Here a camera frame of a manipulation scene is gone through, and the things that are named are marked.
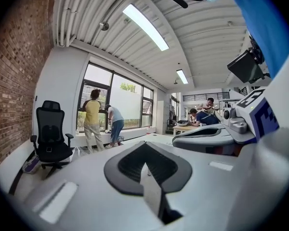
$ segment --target computer screen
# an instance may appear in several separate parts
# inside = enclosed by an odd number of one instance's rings
[[[228,69],[243,83],[263,77],[262,70],[248,50],[229,63]]]

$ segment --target rectangular ceiling light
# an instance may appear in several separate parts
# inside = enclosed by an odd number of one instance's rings
[[[187,79],[185,77],[185,74],[184,74],[182,69],[177,70],[177,74],[180,77],[180,79],[183,82],[183,84],[188,84],[188,81],[187,81]]]
[[[129,18],[131,18],[143,31],[156,43],[161,51],[169,49],[163,37],[159,34],[151,22],[132,4],[123,10]]]

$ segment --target chair armrest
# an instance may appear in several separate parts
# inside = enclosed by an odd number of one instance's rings
[[[30,137],[30,141],[31,141],[32,143],[36,143],[36,142],[37,142],[37,136],[36,136],[36,135],[32,135],[32,136]]]
[[[66,133],[66,136],[67,136],[68,146],[69,146],[69,148],[71,148],[71,139],[74,138],[74,136],[69,134],[69,133]]]
[[[69,139],[73,139],[73,138],[74,138],[74,136],[71,135],[71,134],[69,134],[69,133],[66,133],[66,136],[67,136]]]

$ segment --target corrugated ceiling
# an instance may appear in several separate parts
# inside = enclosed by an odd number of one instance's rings
[[[193,76],[195,88],[224,87],[230,74],[226,65],[239,55],[246,34],[244,19],[235,2],[187,0],[189,7],[183,9],[172,0],[151,0],[159,11],[146,2],[60,0],[55,20],[56,41],[66,46],[66,39],[71,42],[76,38],[98,47],[166,89],[177,87],[173,83],[178,77],[176,70],[181,68],[187,77]],[[160,51],[151,38],[122,13],[130,3],[153,23],[168,43],[168,50]],[[107,31],[99,29],[101,21],[109,22]]]

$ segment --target chair headrest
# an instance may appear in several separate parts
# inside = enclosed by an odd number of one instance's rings
[[[44,101],[42,108],[44,109],[51,109],[51,110],[61,110],[60,104],[55,101]]]

